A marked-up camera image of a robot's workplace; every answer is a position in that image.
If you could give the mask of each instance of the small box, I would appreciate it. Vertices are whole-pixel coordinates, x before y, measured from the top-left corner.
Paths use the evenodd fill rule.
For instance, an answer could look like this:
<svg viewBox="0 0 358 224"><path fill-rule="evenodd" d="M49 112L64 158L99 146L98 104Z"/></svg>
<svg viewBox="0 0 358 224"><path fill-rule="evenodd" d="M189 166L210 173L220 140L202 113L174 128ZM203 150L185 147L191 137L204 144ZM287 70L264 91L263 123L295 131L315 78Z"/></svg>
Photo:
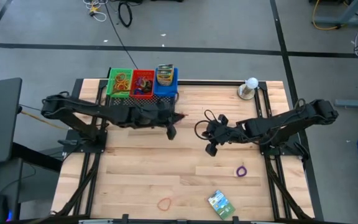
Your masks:
<svg viewBox="0 0 358 224"><path fill-rule="evenodd" d="M173 80L171 85L169 86L160 85L157 81L157 76L155 76L154 94L157 96L175 97L178 93L178 76L179 76L178 68L174 68Z"/></svg>
<svg viewBox="0 0 358 224"><path fill-rule="evenodd" d="M208 202L211 204L215 212L221 217L222 220L230 217L233 212L236 211L233 205L220 190L215 191L215 194L209 197Z"/></svg>
<svg viewBox="0 0 358 224"><path fill-rule="evenodd" d="M112 68L106 94L113 98L128 98L131 81L132 69Z"/></svg>
<svg viewBox="0 0 358 224"><path fill-rule="evenodd" d="M138 91L146 86L146 84L151 83L151 90L147 93ZM133 98L140 99L151 99L153 97L154 91L154 70L134 70L132 75L132 85L131 85L131 94Z"/></svg>

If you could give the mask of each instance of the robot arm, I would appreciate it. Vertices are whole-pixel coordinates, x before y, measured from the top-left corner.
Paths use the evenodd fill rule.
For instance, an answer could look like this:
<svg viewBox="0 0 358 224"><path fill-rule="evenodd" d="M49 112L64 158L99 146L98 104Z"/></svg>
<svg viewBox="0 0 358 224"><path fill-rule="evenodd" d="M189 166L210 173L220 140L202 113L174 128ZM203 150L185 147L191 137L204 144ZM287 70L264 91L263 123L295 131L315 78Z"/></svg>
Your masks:
<svg viewBox="0 0 358 224"><path fill-rule="evenodd" d="M199 121L196 124L195 131L198 124L208 123L202 137L196 134L199 138L210 142L206 146L206 152L215 156L218 144L253 142L258 145L277 146L288 141L290 136L313 124L332 124L337 116L338 113L330 102L314 100L271 118L251 118L238 121L236 127L227 126L229 120L223 114L214 120L207 117L208 120Z"/></svg>
<svg viewBox="0 0 358 224"><path fill-rule="evenodd" d="M120 128L167 128L167 136L172 140L176 135L173 125L183 119L185 115L174 112L174 108L164 101L153 105L135 106L102 106L71 97L67 92L46 97L41 114L48 119L59 119L69 127L78 131L80 135L93 139L98 129L84 123L73 113L108 120Z"/></svg>

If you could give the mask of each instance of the gray floor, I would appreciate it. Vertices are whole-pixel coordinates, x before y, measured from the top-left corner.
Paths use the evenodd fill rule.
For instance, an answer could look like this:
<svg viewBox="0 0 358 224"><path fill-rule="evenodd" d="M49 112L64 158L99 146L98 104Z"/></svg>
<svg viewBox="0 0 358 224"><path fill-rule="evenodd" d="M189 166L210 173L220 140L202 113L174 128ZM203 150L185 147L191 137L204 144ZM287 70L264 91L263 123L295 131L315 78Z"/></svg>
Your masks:
<svg viewBox="0 0 358 224"><path fill-rule="evenodd" d="M4 3L0 0L0 10ZM352 53L351 40L358 27L316 30L310 24L313 6L307 0L276 3L288 51ZM111 5L117 8L116 2ZM318 15L337 15L344 9L342 4L324 5ZM132 10L131 27L117 26L129 46L280 50L269 0L146 0ZM87 16L80 0L13 0L0 21L0 43L120 46L109 22ZM174 63L180 68L180 78L282 80L290 99L281 56L187 52L131 55L139 68ZM290 57L290 63L300 98L358 100L358 59ZM0 49L0 79L21 77L20 102L36 108L48 95L71 91L76 78L105 77L108 67L133 68L133 64L123 51ZM358 110L338 112L333 125L313 126L307 135L324 219L358 223ZM64 137L65 131L18 116L14 136L18 143L43 151L58 147L57 139ZM30 202L23 204L22 218L46 215L57 177L37 169L35 177L24 181L21 201Z"/></svg>

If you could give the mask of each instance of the light bulb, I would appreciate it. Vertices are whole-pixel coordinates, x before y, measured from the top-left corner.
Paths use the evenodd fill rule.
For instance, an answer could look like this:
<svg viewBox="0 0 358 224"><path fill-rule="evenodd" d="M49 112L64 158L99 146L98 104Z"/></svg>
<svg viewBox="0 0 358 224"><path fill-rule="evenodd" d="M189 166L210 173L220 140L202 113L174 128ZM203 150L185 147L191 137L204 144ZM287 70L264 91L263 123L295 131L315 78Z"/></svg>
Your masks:
<svg viewBox="0 0 358 224"><path fill-rule="evenodd" d="M258 87L258 79L252 77L247 80L247 88L250 88L251 90Z"/></svg>

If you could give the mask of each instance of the wooden tabletop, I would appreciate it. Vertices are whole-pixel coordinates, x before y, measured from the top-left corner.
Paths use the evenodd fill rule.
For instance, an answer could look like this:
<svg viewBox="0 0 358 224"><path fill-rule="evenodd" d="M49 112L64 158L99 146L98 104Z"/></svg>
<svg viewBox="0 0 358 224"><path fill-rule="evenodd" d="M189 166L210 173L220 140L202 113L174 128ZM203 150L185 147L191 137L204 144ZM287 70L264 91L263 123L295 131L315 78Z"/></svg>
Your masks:
<svg viewBox="0 0 358 224"><path fill-rule="evenodd" d="M95 102L98 83L98 79L85 79L80 98ZM267 86L273 115L288 111L283 83L267 82ZM167 139L163 128L135 130L108 126L91 217L121 218L128 213L129 218L139 219L220 220L207 201L215 190L220 190L236 208L233 215L240 220L273 220L265 162L259 147L252 143L225 144L218 147L216 157L211 157L204 151L208 142L194 134L194 125L205 119L206 109L216 116L225 114L230 126L257 117L255 101L241 100L236 90L236 86L180 85L176 112L188 116L175 125L177 135L172 141ZM91 122L89 116L77 116ZM200 125L199 133L205 127ZM52 210L59 211L76 190L83 157L82 153L73 153L64 162ZM236 177L236 169L243 164L247 175ZM305 213L313 217L302 162L295 156L282 156L282 164L288 191ZM282 198L277 188L276 191L284 217ZM88 190L85 192L82 212ZM159 210L158 202L167 197L172 201L169 210Z"/></svg>

